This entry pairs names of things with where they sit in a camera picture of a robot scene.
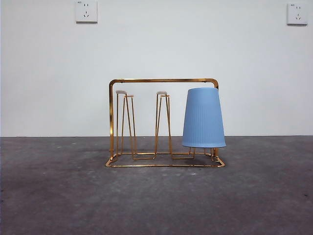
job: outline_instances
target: metal wire frame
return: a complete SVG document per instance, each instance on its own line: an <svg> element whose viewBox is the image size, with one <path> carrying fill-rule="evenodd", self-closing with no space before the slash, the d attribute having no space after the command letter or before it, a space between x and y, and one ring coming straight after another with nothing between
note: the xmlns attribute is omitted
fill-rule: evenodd
<svg viewBox="0 0 313 235"><path fill-rule="evenodd" d="M133 95L125 95L124 96L124 103L123 103L123 121L122 121L122 150L121 153L118 153L118 117L116 118L116 140L117 140L117 150L116 153L114 153L114 123L113 123L113 85L115 83L151 83L151 82L210 82L214 84L215 88L219 88L217 80L213 78L171 78L171 79L115 79L112 80L109 84L109 105L110 105L110 158L106 162L107 167L144 167L144 166L189 166L189 167L224 167L225 163L221 160L221 158L218 156L218 148L211 148L210 153L206 153L205 149L203 153L195 152L195 148L193 150L193 157L173 157L173 155L190 155L191 148L189 148L189 152L173 152L172 151L172 142L171 142L171 134L170 134L170 103L169 103L169 96L167 95L161 95L160 99L162 97L166 98L166 110L167 110L167 121L168 121L168 129L169 129L169 152L157 152L157 138L158 138L158 124L159 124L159 114L160 114L160 107L161 107L161 101L159 105L159 112L157 111L157 104L156 104L156 143L155 143L155 151L154 152L137 152L136 148L136 136L135 136L135 124L134 124L134 102L133 102ZM130 122L130 116L129 116L129 107L128 107L128 97L132 98L132 114L133 114L133 129L134 129L134 141L135 145L133 148L133 142L132 142L132 134L131 134L131 122ZM129 132L130 132L130 140L131 140L131 153L123 153L123 130L124 130L124 111L125 111L125 102L127 106L127 114L128 114L128 124L129 124ZM118 94L117 94L117 116L118 116ZM156 158L157 154L170 154L172 159L174 160L185 160L185 159L194 159L197 154L203 154L206 156L210 156L211 160L214 162L219 163L218 165L204 165L204 164L139 164L139 165L112 165L112 163L116 162L118 160L118 156L121 155L131 155L133 160L153 160ZM153 155L152 158L136 158L134 155Z"/></svg>

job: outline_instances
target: gold wire stand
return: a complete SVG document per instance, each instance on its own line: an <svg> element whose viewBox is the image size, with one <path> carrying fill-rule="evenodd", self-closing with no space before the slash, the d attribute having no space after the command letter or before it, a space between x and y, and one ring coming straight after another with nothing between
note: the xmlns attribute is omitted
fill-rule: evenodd
<svg viewBox="0 0 313 235"><path fill-rule="evenodd" d="M110 103L110 158L106 162L107 167L147 167L147 166L172 166L172 167L224 167L225 163L218 156L218 148L211 148L210 153L206 153L205 149L203 153L196 152L195 148L193 148L192 157L191 148L189 148L189 152L172 152L172 141L171 141L171 132L170 132L170 108L169 108L169 95L168 94L160 94L160 103L159 103L159 111L158 111L158 94L156 95L156 135L155 135L155 151L154 152L137 152L136 146L136 135L135 135L135 124L134 124L134 105L133 105L133 95L128 95L127 93L123 93L122 91L117 91L117 117L116 117L116 150L114 153L114 122L113 122L113 85L115 83L156 83L156 82L210 82L214 84L215 88L219 88L219 84L217 80L213 78L171 78L171 79L115 79L112 80L109 84L109 103ZM124 102L123 102L123 120L122 120L122 146L121 152L118 149L118 95L124 94ZM166 100L166 110L167 110L167 121L168 121L168 130L169 130L169 152L157 152L157 142L158 142L158 124L159 124L159 114L161 109L161 98L164 97ZM130 113L128 106L128 98L131 98L132 102L132 116L133 116L133 133L131 132L131 121L130 121ZM128 124L129 124L129 132L130 132L130 142L131 142L131 153L123 153L123 132L124 132L124 111L125 111L125 103L127 107L128 114ZM218 164L139 164L139 165L116 165L115 163L118 158L122 155L131 155L133 160L154 160L157 155L170 155L173 160L187 160L194 159L196 155L205 155L211 158L211 161L216 162ZM151 158L136 158L136 155L153 155ZM174 155L188 155L188 157L174 157Z"/></svg>

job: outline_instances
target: concrete floor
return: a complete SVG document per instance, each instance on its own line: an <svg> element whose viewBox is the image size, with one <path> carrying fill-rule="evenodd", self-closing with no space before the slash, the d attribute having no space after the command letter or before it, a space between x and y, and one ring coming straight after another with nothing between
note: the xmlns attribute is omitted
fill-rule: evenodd
<svg viewBox="0 0 313 235"><path fill-rule="evenodd" d="M109 138L2 138L1 232L312 235L313 137L226 143L224 168L107 168Z"/></svg>

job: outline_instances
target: electrical socket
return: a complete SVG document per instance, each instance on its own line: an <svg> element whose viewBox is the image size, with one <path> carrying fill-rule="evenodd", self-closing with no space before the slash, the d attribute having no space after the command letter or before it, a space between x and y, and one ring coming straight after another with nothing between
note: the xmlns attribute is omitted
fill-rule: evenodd
<svg viewBox="0 0 313 235"><path fill-rule="evenodd" d="M95 0L76 1L76 22L77 23L97 23L98 4Z"/></svg>
<svg viewBox="0 0 313 235"><path fill-rule="evenodd" d="M289 3L287 6L287 24L308 24L308 12L305 3Z"/></svg>

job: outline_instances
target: white wall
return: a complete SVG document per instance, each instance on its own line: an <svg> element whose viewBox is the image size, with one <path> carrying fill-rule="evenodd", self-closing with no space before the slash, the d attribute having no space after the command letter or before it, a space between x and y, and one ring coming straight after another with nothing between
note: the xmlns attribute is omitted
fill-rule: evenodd
<svg viewBox="0 0 313 235"><path fill-rule="evenodd" d="M108 136L108 84L125 77L214 77L226 135L313 135L307 2L296 27L285 0L99 0L98 24L76 24L73 0L2 0L1 135ZM153 135L154 93L167 89L181 135L196 86L123 85L137 133Z"/></svg>

